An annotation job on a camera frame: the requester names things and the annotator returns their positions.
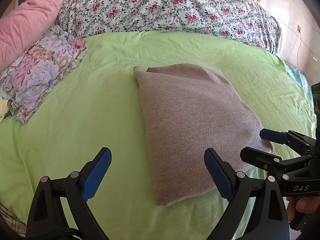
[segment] finger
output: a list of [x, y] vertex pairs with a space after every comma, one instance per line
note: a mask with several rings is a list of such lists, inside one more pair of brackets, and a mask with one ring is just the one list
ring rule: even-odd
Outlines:
[[315, 213], [320, 204], [320, 197], [305, 197], [297, 202], [296, 209], [301, 213]]
[[290, 201], [287, 207], [287, 215], [289, 222], [294, 219], [296, 215], [296, 201]]
[[286, 197], [287, 201], [296, 200], [296, 197]]

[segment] bed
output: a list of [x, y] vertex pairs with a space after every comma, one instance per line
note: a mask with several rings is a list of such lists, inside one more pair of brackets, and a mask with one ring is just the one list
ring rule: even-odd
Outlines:
[[[135, 66], [211, 68], [232, 83], [265, 128], [315, 136], [312, 101], [284, 62], [263, 48], [184, 31], [102, 33], [86, 41], [81, 63], [44, 95], [26, 124], [12, 116], [0, 124], [0, 202], [24, 223], [42, 176], [65, 177], [108, 147], [112, 164], [88, 205], [110, 239], [206, 239], [213, 230], [227, 206], [217, 190], [168, 207], [155, 205]], [[275, 147], [283, 159], [296, 156], [285, 146]], [[254, 168], [248, 175], [266, 174]], [[236, 238], [252, 206], [253, 200]]]

